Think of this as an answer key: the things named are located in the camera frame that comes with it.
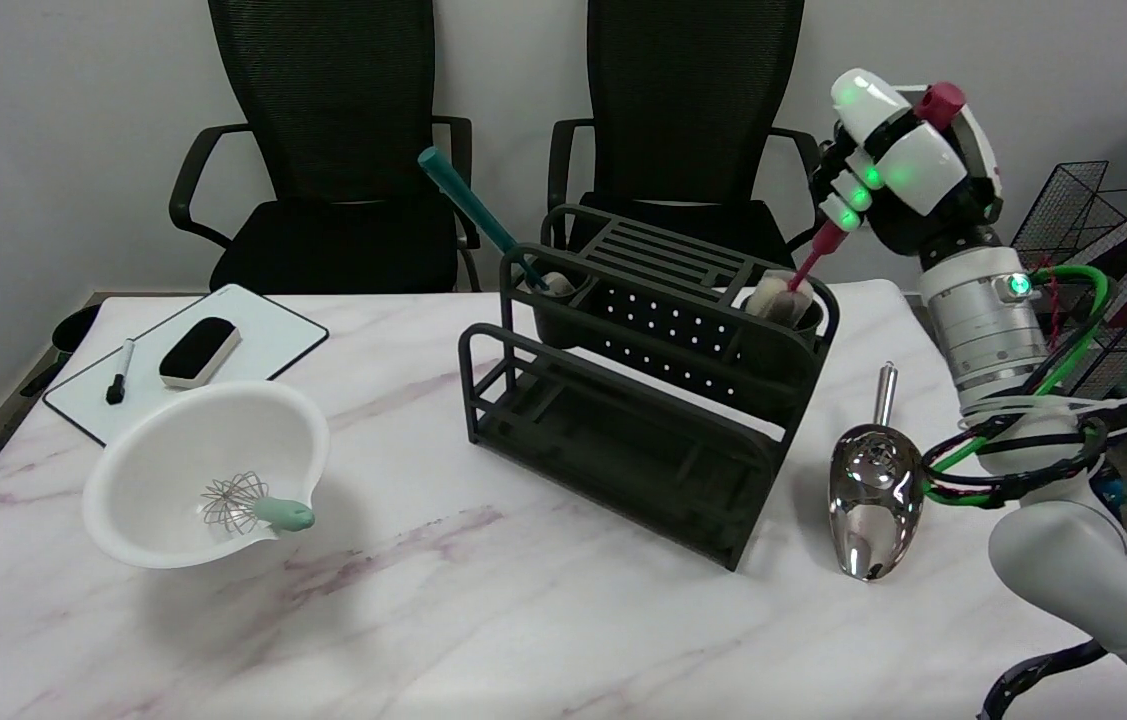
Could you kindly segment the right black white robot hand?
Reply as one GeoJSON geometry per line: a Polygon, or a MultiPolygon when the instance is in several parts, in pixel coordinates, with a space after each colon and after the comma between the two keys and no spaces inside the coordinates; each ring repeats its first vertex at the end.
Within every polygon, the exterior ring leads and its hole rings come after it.
{"type": "Polygon", "coordinates": [[[893,86],[861,68],[831,86],[837,115],[811,177],[815,260],[868,228],[925,266],[999,219],[999,163],[965,92],[951,82],[893,86]]]}

